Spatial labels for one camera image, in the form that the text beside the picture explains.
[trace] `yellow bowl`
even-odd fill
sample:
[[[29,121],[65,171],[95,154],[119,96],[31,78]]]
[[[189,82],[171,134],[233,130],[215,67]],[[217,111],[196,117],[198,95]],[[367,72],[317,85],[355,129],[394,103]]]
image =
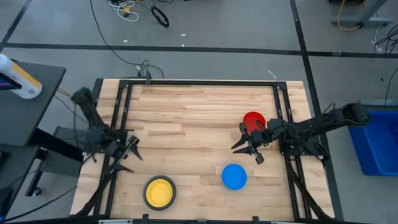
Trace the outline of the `yellow bowl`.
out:
[[[175,184],[167,176],[157,175],[145,184],[143,197],[145,204],[155,210],[163,211],[169,208],[176,196]]]

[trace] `wooden tabletop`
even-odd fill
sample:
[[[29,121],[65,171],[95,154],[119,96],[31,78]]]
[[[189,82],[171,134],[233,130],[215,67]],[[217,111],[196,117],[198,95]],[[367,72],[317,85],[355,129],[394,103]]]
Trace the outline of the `wooden tabletop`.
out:
[[[97,110],[108,124],[118,83],[118,79],[105,79],[99,96]],[[303,83],[286,83],[294,121],[309,119]],[[282,92],[280,99],[284,108]],[[141,140],[143,161],[134,155],[123,161],[135,173],[118,174],[111,218],[141,218],[147,213],[159,219],[252,220],[258,216],[260,220],[293,220],[285,162],[277,141],[260,148],[265,159],[261,165],[254,156],[230,150],[241,136],[238,126],[249,111],[258,111],[267,120],[277,117],[271,87],[134,85],[126,129],[134,129],[129,134]],[[96,158],[96,164],[89,160],[81,169],[71,214],[84,206],[98,186],[103,157]],[[242,165],[248,174],[246,186],[239,191],[228,190],[221,181],[223,168],[231,163]],[[308,191],[334,217],[322,163],[313,156],[302,156],[302,164]],[[169,176],[177,186],[174,204],[163,212],[149,209],[142,199],[144,184],[159,174]],[[302,197],[297,188],[296,192],[304,217]]]

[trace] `red object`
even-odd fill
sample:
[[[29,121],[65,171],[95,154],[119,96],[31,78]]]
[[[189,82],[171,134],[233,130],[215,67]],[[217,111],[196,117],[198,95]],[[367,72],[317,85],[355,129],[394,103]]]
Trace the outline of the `red object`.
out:
[[[261,131],[262,128],[257,124],[257,122],[260,122],[263,127],[266,127],[266,119],[258,112],[252,111],[248,112],[246,115],[243,117],[243,123],[246,125],[248,128],[248,133],[251,134],[252,131],[254,130],[259,130]]]

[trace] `yellow plate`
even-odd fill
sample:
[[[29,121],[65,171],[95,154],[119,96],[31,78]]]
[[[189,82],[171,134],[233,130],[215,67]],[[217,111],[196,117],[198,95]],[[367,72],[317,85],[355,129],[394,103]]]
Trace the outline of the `yellow plate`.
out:
[[[168,205],[173,197],[172,185],[164,179],[152,181],[146,190],[146,200],[156,208]]]

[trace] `white bottle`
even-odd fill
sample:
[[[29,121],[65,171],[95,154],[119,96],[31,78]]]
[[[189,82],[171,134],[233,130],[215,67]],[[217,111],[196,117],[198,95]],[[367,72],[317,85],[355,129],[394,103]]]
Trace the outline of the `white bottle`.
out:
[[[23,99],[33,99],[42,92],[39,81],[3,54],[0,54],[0,72],[21,85],[21,89],[11,91]]]

